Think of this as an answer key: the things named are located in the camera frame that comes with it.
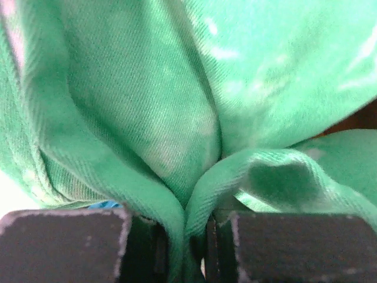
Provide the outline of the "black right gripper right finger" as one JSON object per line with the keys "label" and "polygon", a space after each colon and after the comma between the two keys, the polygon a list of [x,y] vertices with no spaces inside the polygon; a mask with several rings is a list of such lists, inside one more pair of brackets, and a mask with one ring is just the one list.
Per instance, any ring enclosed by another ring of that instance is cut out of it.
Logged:
{"label": "black right gripper right finger", "polygon": [[238,282],[376,282],[376,233],[353,215],[231,216]]}

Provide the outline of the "blue cloth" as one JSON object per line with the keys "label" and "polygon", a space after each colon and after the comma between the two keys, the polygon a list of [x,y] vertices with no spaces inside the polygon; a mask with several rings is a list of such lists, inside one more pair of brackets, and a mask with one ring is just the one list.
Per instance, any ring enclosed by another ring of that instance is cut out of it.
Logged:
{"label": "blue cloth", "polygon": [[122,205],[113,201],[107,200],[99,203],[89,205],[88,209],[111,209],[111,208],[121,208]]}

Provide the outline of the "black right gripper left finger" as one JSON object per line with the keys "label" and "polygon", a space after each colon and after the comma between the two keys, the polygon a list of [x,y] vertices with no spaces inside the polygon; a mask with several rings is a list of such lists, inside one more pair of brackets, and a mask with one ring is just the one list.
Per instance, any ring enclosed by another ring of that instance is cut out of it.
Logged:
{"label": "black right gripper left finger", "polygon": [[118,282],[124,209],[19,210],[1,219],[1,282]]}

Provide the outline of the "green tie-dye cloth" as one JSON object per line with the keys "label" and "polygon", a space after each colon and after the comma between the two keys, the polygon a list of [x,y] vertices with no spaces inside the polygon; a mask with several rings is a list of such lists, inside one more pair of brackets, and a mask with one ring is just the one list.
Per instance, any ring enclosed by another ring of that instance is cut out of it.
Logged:
{"label": "green tie-dye cloth", "polygon": [[203,282],[222,199],[376,226],[375,1],[2,1],[1,171],[43,208],[126,203]]}

